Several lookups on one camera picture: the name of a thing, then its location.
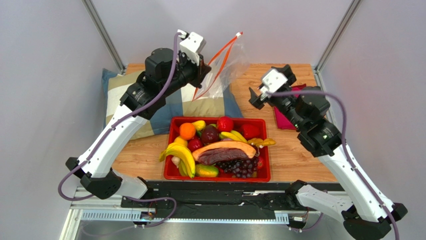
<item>pillow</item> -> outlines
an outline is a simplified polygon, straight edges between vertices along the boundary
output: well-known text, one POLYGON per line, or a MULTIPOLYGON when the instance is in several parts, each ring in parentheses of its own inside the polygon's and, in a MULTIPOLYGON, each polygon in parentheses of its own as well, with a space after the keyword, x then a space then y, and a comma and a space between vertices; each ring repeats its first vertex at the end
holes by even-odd
MULTIPOLYGON (((104 82, 104 74, 102 74, 102 86, 107 98, 106 118, 105 122, 112 119, 117 107, 120 105, 120 98, 123 96, 127 88, 136 82, 139 74, 137 71, 125 76, 113 74, 109 75, 104 82)), ((221 117, 228 116, 230 118, 242 118, 240 107, 235 101, 234 95, 228 87, 218 98, 201 97, 192 101, 195 87, 187 84, 172 95, 166 97, 165 106, 160 108, 147 124, 142 126, 131 138, 131 140, 144 138, 158 134, 168 134, 170 130, 170 122, 173 117, 221 117)))

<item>garlic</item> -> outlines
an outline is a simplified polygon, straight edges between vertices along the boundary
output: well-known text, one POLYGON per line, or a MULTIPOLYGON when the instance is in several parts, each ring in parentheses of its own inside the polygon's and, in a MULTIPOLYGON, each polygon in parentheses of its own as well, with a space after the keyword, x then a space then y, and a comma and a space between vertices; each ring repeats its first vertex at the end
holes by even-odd
POLYGON ((177 156, 173 156, 171 158, 171 162, 176 165, 176 168, 179 168, 179 163, 181 162, 181 159, 177 156))

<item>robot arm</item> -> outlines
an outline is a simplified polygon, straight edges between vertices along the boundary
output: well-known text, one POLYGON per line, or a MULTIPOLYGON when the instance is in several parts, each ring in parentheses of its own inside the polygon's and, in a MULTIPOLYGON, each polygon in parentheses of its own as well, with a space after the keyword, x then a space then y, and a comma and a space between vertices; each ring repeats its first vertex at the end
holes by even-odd
POLYGON ((114 171, 111 168, 113 162, 133 134, 166 105, 167 96, 188 83, 200 88, 204 77, 211 70, 204 64, 200 54, 206 44, 204 38, 195 32, 178 32, 183 40, 180 42, 179 61, 175 64, 171 82, 164 94, 158 98, 177 56, 169 48, 158 48, 146 58, 145 71, 127 88, 111 121, 92 146, 80 157, 70 157, 66 161, 66 166, 72 170, 88 160, 74 175, 81 179, 80 183, 88 192, 100 199, 107 199, 114 194, 139 199, 145 194, 147 186, 144 180, 114 171), (155 98, 158 98, 157 101, 150 107, 126 118, 155 98))
POLYGON ((311 94, 303 94, 302 91, 297 97, 291 93, 281 94, 282 96, 274 94, 292 90, 291 85, 296 77, 289 65, 273 67, 261 81, 258 88, 261 95, 257 96, 250 88, 249 102, 258 109, 263 108, 264 103, 277 107, 296 127, 300 143, 333 173, 351 199, 347 201, 332 196, 298 180, 285 191, 287 199, 292 201, 290 205, 313 208, 338 220, 355 239, 383 238, 391 230, 391 220, 385 207, 392 209, 391 215, 395 221, 402 219, 407 209, 401 203, 392 202, 376 187, 346 145, 351 162, 347 160, 342 134, 325 119, 330 108, 325 94, 313 91, 320 91, 319 87, 306 87, 303 91, 307 90, 306 93, 311 94))

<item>bunch of grapes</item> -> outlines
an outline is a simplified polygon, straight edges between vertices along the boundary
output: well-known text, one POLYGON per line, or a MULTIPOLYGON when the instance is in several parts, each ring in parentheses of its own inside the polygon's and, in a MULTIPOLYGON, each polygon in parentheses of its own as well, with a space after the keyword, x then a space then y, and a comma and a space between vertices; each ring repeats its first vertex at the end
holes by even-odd
POLYGON ((218 167, 226 174, 234 174, 237 178, 251 178, 258 169, 259 159, 237 159, 232 161, 220 161, 218 167))

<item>red tray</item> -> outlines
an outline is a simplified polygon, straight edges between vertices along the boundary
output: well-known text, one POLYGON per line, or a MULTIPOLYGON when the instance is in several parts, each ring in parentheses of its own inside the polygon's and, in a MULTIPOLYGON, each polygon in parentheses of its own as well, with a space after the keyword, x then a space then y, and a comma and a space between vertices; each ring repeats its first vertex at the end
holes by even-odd
MULTIPOLYGON (((204 120, 207 125, 216 124, 218 117, 184 117, 175 116, 171 119, 170 134, 168 137, 168 144, 173 143, 176 137, 179 136, 179 127, 184 123, 193 123, 198 120, 204 120)), ((238 129, 243 124, 252 124, 260 129, 261 139, 267 138, 266 123, 263 119, 253 118, 232 118, 234 129, 238 129)), ((232 177, 232 173, 219 173, 217 177, 200 177, 196 176, 190 178, 188 176, 181 176, 179 169, 173 164, 172 156, 168 156, 165 160, 164 177, 168 180, 183 180, 183 181, 213 181, 213 182, 250 182, 250 183, 265 183, 271 180, 271 169, 269 166, 269 153, 268 147, 260 149, 260 156, 264 159, 264 166, 257 170, 257 177, 253 178, 236 178, 232 177)))

